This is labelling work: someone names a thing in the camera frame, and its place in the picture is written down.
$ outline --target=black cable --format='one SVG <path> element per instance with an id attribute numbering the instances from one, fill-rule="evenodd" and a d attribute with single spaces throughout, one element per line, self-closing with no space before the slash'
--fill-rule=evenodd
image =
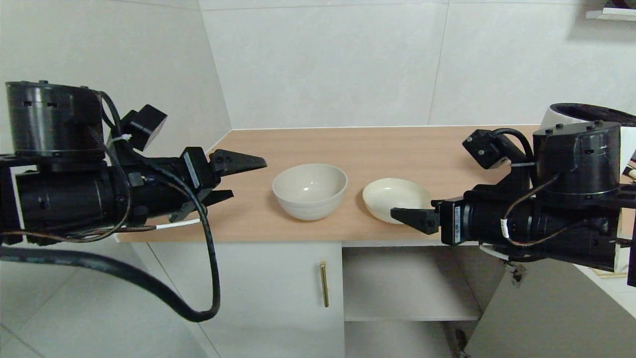
<path id="1" fill-rule="evenodd" d="M 528 141 L 528 138 L 526 138 L 523 135 L 523 133 L 512 128 L 498 128 L 492 131 L 492 134 L 494 136 L 499 136 L 502 134 L 510 134 L 511 136 L 516 137 L 519 140 L 519 142 L 521 142 L 523 151 L 525 152 L 526 162 L 534 163 L 535 158 L 534 158 L 534 154 L 532 153 L 532 147 L 530 146 L 530 142 Z M 537 173 L 534 170 L 530 170 L 530 181 L 532 182 L 532 186 L 537 185 Z"/>
<path id="2" fill-rule="evenodd" d="M 114 128 L 119 132 L 118 135 L 121 134 L 121 124 L 119 114 L 117 113 L 117 109 L 115 108 L 110 97 L 102 92 L 104 99 L 106 100 L 106 104 L 108 105 L 111 114 L 114 119 Z M 162 174 L 163 176 L 171 179 L 173 182 L 177 183 L 185 193 L 190 196 L 190 199 L 194 202 L 195 207 L 197 208 L 197 212 L 200 216 L 200 221 L 204 229 L 205 241 L 207 244 L 208 256 L 210 260 L 210 269 L 212 275 L 212 306 L 207 311 L 195 311 L 191 307 L 189 307 L 176 293 L 174 293 L 169 287 L 163 284 L 161 281 L 157 280 L 155 277 L 149 275 L 148 273 L 126 264 L 124 262 L 120 262 L 110 257 L 104 257 L 101 255 L 91 254 L 88 252 L 78 252 L 78 251 L 68 251 L 68 250 L 49 250 L 49 249 L 39 249 L 39 248 L 11 248 L 4 247 L 0 245 L 0 261 L 12 261 L 12 262 L 28 262 L 34 264 L 53 264 L 53 265 L 61 265 L 61 266 L 75 266 L 80 268 L 88 268 L 96 271 L 100 271 L 103 273 L 107 273 L 109 275 L 113 275 L 115 277 L 121 278 L 122 280 L 126 280 L 134 285 L 137 285 L 148 292 L 154 294 L 159 299 L 161 299 L 164 303 L 170 306 L 177 314 L 182 316 L 184 319 L 192 321 L 192 322 L 203 322 L 205 320 L 209 320 L 216 316 L 221 306 L 221 289 L 220 289 L 220 279 L 219 279 L 219 270 L 218 264 L 216 261 L 216 252 L 214 250 L 214 240 L 212 238 L 212 233 L 210 230 L 210 223 L 207 220 L 207 215 L 205 214 L 205 210 L 203 209 L 203 204 L 199 200 L 199 198 L 192 192 L 190 187 L 184 183 L 179 177 L 173 175 L 169 171 L 157 166 L 156 164 L 150 162 L 142 155 L 135 153 L 132 150 L 130 144 L 126 141 L 122 141 L 123 146 L 131 152 L 136 158 L 138 158 L 143 163 L 147 164 L 153 170 Z M 128 195 L 128 206 L 130 206 L 130 195 Z M 113 232 L 119 229 L 121 226 L 117 228 L 112 228 Z M 13 233 L 0 233 L 0 235 L 13 234 Z M 21 231 L 20 234 L 29 234 L 26 231 Z"/>
<path id="3" fill-rule="evenodd" d="M 153 170 L 161 173 L 163 176 L 166 176 L 173 181 L 175 181 L 181 188 L 188 193 L 190 199 L 194 202 L 197 212 L 199 214 L 201 225 L 203 226 L 204 234 L 205 234 L 205 243 L 207 246 L 208 258 L 210 260 L 210 270 L 212 274 L 212 306 L 207 311 L 196 312 L 198 317 L 201 317 L 200 320 L 196 320 L 194 322 L 201 322 L 204 320 L 209 320 L 216 316 L 221 307 L 221 282 L 219 278 L 219 267 L 216 262 L 216 251 L 214 249 L 214 239 L 212 238 L 212 232 L 210 230 L 210 223 L 207 220 L 207 215 L 204 212 L 203 204 L 197 197 L 195 193 L 192 192 L 190 187 L 185 184 L 178 176 L 172 174 L 171 172 L 157 166 L 156 164 L 148 163 L 148 165 L 153 168 Z"/>
<path id="4" fill-rule="evenodd" d="M 117 130 L 115 134 L 117 136 L 121 136 L 121 118 L 119 116 L 119 112 L 117 112 L 117 107 L 115 107 L 115 103 L 106 92 L 102 91 L 99 93 L 102 95 L 102 98 L 106 102 L 106 106 L 108 106 L 108 110 L 111 112 L 111 115 L 113 116 L 114 128 Z"/>
<path id="5" fill-rule="evenodd" d="M 113 100 L 105 92 L 102 92 L 102 96 L 104 100 L 106 101 L 106 104 L 108 105 L 111 115 L 113 116 L 115 127 L 117 127 L 118 129 L 121 129 L 119 113 L 117 112 L 117 108 L 114 105 Z M 193 201 L 195 207 L 197 208 L 201 225 L 203 226 L 203 230 L 205 234 L 205 243 L 207 246 L 208 257 L 210 260 L 210 271 L 212 275 L 212 306 L 207 311 L 192 311 L 191 312 L 192 315 L 190 315 L 189 317 L 184 317 L 184 318 L 193 322 L 202 322 L 202 321 L 213 318 L 219 312 L 219 309 L 221 307 L 221 282 L 219 278 L 218 263 L 216 261 L 216 251 L 214 249 L 214 239 L 212 237 L 212 231 L 210 230 L 210 223 L 207 220 L 207 209 L 204 209 L 204 206 L 199 200 L 199 198 L 197 197 L 197 195 L 194 194 L 194 192 L 192 192 L 188 184 L 186 184 L 183 180 L 181 180 L 181 178 L 172 174 L 170 171 L 167 171 L 161 168 L 159 165 L 151 162 L 148 158 L 145 158 L 143 155 L 135 152 L 134 149 L 132 148 L 132 145 L 130 145 L 130 143 L 128 143 L 127 141 L 120 141 L 120 144 L 129 152 L 130 155 L 135 157 L 138 161 L 149 166 L 157 173 L 160 173 L 164 177 L 172 180 L 174 183 L 180 186 L 188 194 L 188 196 L 190 196 L 190 199 Z"/>
<path id="6" fill-rule="evenodd" d="M 203 314 L 204 312 L 193 310 L 163 282 L 135 266 L 110 257 L 82 251 L 0 246 L 0 260 L 27 262 L 30 264 L 74 266 L 100 271 L 121 278 L 154 294 L 186 320 L 202 322 L 214 316 L 209 317 L 209 315 Z"/>
<path id="7" fill-rule="evenodd" d="M 528 163 L 534 162 L 534 154 L 532 153 L 532 147 L 530 146 L 530 142 L 528 142 L 528 138 L 526 138 L 523 135 L 523 133 L 512 128 L 499 128 L 492 131 L 492 134 L 494 136 L 499 136 L 502 134 L 510 134 L 511 136 L 516 137 L 521 142 L 521 145 L 523 146 L 523 151 L 525 152 L 525 158 L 528 161 Z"/>
<path id="8" fill-rule="evenodd" d="M 115 124 L 111 121 L 110 118 L 108 118 L 108 116 L 106 115 L 106 112 L 104 112 L 104 109 L 102 109 L 102 120 L 114 132 L 113 134 L 117 133 L 115 130 Z"/>

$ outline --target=white tiled wall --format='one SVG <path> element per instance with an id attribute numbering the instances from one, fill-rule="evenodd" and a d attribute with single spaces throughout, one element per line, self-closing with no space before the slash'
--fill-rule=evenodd
<path id="1" fill-rule="evenodd" d="M 629 109 L 636 24 L 585 20 L 587 9 L 451 5 L 430 124 L 538 123 L 556 102 Z"/>
<path id="2" fill-rule="evenodd" d="M 233 128 L 539 123 L 633 111 L 636 24 L 601 0 L 200 0 Z"/>
<path id="3" fill-rule="evenodd" d="M 191 10 L 199 10 L 199 3 L 197 0 L 116 0 L 127 1 L 130 3 L 149 4 L 158 6 L 168 6 L 171 8 L 184 8 Z"/>
<path id="4" fill-rule="evenodd" d="M 230 130 L 230 121 L 201 12 L 156 4 L 1 0 L 0 82 L 87 85 L 106 91 L 122 115 L 149 103 L 168 119 L 147 155 L 208 149 Z M 0 86 L 0 99 L 5 97 Z M 4 99 L 0 113 L 0 149 L 9 152 Z"/>

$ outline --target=white bowl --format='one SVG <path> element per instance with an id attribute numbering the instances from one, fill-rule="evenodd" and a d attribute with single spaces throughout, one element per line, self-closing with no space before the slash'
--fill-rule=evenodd
<path id="1" fill-rule="evenodd" d="M 362 199 L 374 217 L 390 224 L 402 224 L 391 217 L 392 208 L 431 207 L 428 190 L 410 180 L 397 178 L 384 178 L 370 183 L 362 191 Z"/>
<path id="2" fill-rule="evenodd" d="M 279 174 L 272 190 L 282 208 L 300 220 L 319 220 L 342 202 L 347 175 L 329 164 L 303 164 Z"/>

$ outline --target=gold cabinet handle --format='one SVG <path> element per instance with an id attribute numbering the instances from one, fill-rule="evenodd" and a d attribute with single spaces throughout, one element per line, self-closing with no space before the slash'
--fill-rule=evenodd
<path id="1" fill-rule="evenodd" d="M 329 307 L 329 288 L 327 288 L 327 261 L 320 262 L 320 279 L 322 282 L 322 302 Z"/>

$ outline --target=wall tile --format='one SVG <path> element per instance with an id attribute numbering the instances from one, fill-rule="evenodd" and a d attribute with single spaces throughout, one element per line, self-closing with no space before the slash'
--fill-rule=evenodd
<path id="1" fill-rule="evenodd" d="M 349 6 L 382 4 L 447 3 L 448 0 L 199 0 L 201 10 L 304 8 L 307 6 Z"/>
<path id="2" fill-rule="evenodd" d="M 126 1 L 128 3 L 169 6 L 171 8 L 199 10 L 199 3 L 197 0 L 119 0 L 119 1 Z"/>
<path id="3" fill-rule="evenodd" d="M 13 331 L 22 328 L 77 270 L 17 262 L 2 262 L 0 266 L 0 319 Z"/>
<path id="4" fill-rule="evenodd" d="M 230 130 L 199 11 L 103 0 L 2 0 L 2 7 L 0 52 L 11 55 L 2 56 L 0 81 L 87 85 L 106 91 L 122 115 L 156 106 L 168 119 L 147 156 L 207 150 Z M 5 93 L 0 86 L 3 129 Z M 0 136 L 1 152 L 9 152 L 8 131 Z"/>
<path id="5" fill-rule="evenodd" d="M 451 3 L 557 4 L 603 8 L 606 0 L 450 0 Z"/>
<path id="6" fill-rule="evenodd" d="M 14 338 L 2 347 L 0 358 L 41 358 L 41 355 Z"/>
<path id="7" fill-rule="evenodd" d="M 0 347 L 4 346 L 13 339 L 13 335 L 9 333 L 6 329 L 0 327 Z"/>
<path id="8" fill-rule="evenodd" d="M 585 20 L 587 9 L 450 4 L 431 124 L 538 124 L 570 101 L 627 110 L 636 24 Z"/>
<path id="9" fill-rule="evenodd" d="M 83 246 L 143 268 L 129 243 Z M 47 358 L 207 358 L 166 304 L 135 285 L 87 269 L 77 270 L 16 334 Z"/>
<path id="10" fill-rule="evenodd" d="M 205 11 L 233 128 L 426 125 L 446 9 Z"/>

